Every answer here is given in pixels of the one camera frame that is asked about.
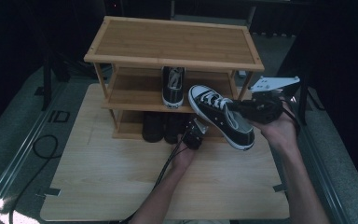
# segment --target shoelace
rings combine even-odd
[[[211,105],[220,110],[225,110],[226,114],[228,114],[228,124],[234,129],[238,129],[238,122],[234,119],[232,112],[227,109],[227,106],[225,106],[226,103],[232,103],[230,99],[223,98],[221,95],[213,91],[207,91],[201,95],[200,100],[205,104]]]
[[[169,88],[179,88],[180,71],[177,68],[173,68],[170,72],[170,79],[168,81]]]

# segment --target shoe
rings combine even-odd
[[[203,119],[211,122],[236,149],[247,150],[255,142],[253,126],[239,112],[230,111],[228,98],[206,86],[193,86],[188,92],[188,101],[193,110]]]
[[[165,123],[164,139],[169,144],[176,144],[179,133],[185,133],[186,124],[190,118],[187,113],[168,113]]]
[[[184,67],[162,67],[162,102],[170,109],[183,104]]]
[[[164,137],[164,114],[160,112],[144,112],[142,137],[146,142],[155,143]]]

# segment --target hand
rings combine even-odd
[[[283,102],[283,107],[294,115],[286,102]],[[295,122],[285,113],[282,113],[277,120],[269,124],[260,124],[251,120],[249,120],[249,123],[260,129],[261,134],[280,154],[288,153],[288,150],[297,148]]]
[[[178,142],[182,138],[182,135],[178,135]],[[185,143],[181,142],[179,148],[176,151],[176,156],[172,160],[172,169],[177,169],[180,171],[185,171],[187,167],[193,161],[195,151],[188,148]]]

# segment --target wooden shoe rack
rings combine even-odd
[[[104,18],[84,60],[95,66],[102,107],[115,124],[113,137],[130,139],[142,138],[143,111],[193,113],[187,100],[191,86],[242,99],[253,72],[264,70],[245,26],[120,17]],[[107,85],[101,63],[113,67]],[[178,109],[162,103],[162,66],[186,68],[185,99]],[[240,93],[234,81],[238,70],[248,72]],[[222,135],[211,127],[205,139],[221,141]]]

